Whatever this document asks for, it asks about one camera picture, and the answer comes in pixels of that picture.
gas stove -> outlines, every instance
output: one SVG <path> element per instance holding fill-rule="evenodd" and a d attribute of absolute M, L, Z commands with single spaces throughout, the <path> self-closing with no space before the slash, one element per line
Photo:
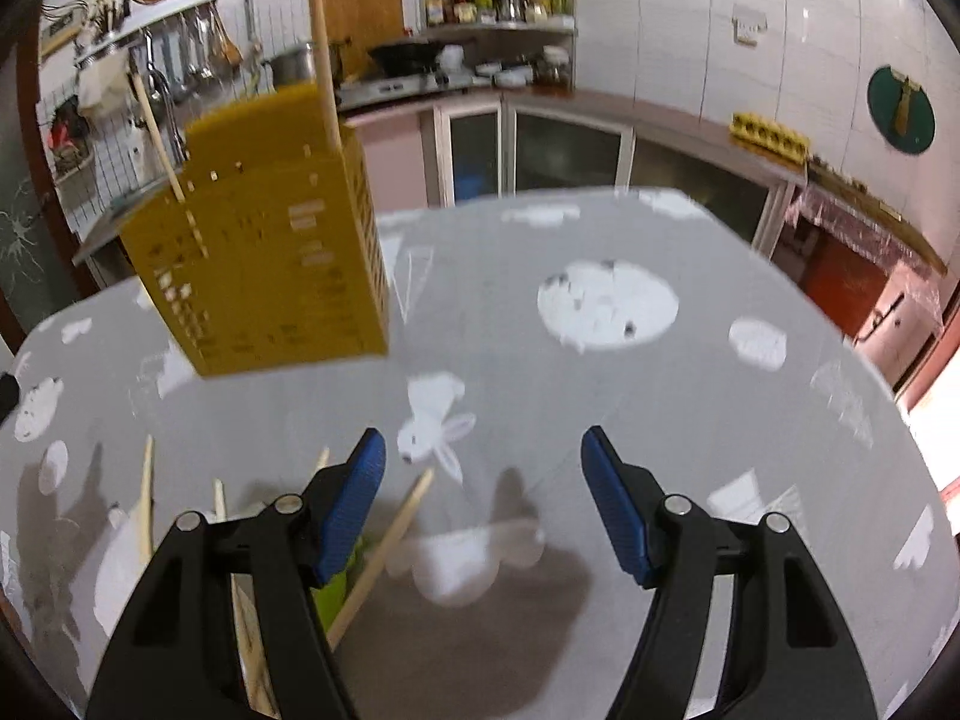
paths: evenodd
<path fill-rule="evenodd" d="M 402 76 L 399 79 L 379 79 L 344 84 L 337 90 L 337 110 L 352 111 L 368 105 L 390 103 L 392 100 L 456 92 L 469 89 L 477 77 L 468 71 L 462 73 L 427 73 L 420 76 Z"/>

green round plate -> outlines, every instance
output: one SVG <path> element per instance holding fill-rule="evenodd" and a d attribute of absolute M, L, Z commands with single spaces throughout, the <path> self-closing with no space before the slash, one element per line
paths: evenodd
<path fill-rule="evenodd" d="M 880 134 L 887 143 L 907 154 L 922 154 L 933 143 L 935 124 L 930 99 L 923 89 L 910 93 L 906 132 L 896 131 L 896 110 L 904 94 L 904 84 L 896 79 L 889 65 L 870 78 L 867 87 L 867 105 Z"/>

yellow box on shelf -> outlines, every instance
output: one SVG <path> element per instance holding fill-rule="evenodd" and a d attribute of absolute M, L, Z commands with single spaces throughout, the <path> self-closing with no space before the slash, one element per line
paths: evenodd
<path fill-rule="evenodd" d="M 187 130 L 186 195 L 167 188 L 121 239 L 202 376 L 385 354 L 388 287 L 363 151 L 330 151 L 312 83 Z"/>
<path fill-rule="evenodd" d="M 730 133 L 795 165 L 805 165 L 810 156 L 810 138 L 755 113 L 734 113 Z"/>

gray tablecloth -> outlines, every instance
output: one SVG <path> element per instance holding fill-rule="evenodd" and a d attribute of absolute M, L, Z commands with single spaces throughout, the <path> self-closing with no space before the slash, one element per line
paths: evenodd
<path fill-rule="evenodd" d="M 438 476 L 339 651 L 365 720 L 605 716 L 651 593 L 618 570 L 582 479 L 592 424 L 714 514 L 787 512 L 881 715 L 918 683 L 957 614 L 947 517 L 888 391 L 784 276 L 664 191 L 378 227 L 384 359 L 203 381 L 136 279 L 27 339 L 0 432 L 0 557 L 40 668 L 77 707 L 136 581 L 147 433 L 159 540 L 212 509 L 214 477 L 241 514 L 368 425 L 390 447 L 368 531 L 426 466 Z M 731 584 L 714 598 L 692 712 L 712 705 Z"/>

metal shelf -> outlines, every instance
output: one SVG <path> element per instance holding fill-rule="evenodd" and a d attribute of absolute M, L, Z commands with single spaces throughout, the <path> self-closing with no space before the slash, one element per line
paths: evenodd
<path fill-rule="evenodd" d="M 445 23 L 441 26 L 429 26 L 421 30 L 421 35 L 445 37 L 470 34 L 474 32 L 545 32 L 553 35 L 576 35 L 573 26 L 551 25 L 550 23 L 496 22 L 496 23 Z"/>

